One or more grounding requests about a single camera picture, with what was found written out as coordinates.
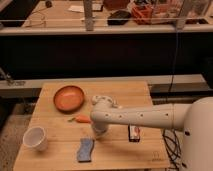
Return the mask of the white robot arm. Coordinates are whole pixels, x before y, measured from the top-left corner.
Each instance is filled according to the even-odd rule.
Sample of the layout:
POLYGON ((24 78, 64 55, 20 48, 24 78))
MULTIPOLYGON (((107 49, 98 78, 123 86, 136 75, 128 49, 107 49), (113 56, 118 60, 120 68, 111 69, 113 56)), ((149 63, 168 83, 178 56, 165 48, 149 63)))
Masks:
POLYGON ((213 97, 192 104, 119 108, 109 96, 94 96, 92 129, 98 136, 109 124, 135 125, 183 132, 180 171, 213 171, 213 97))

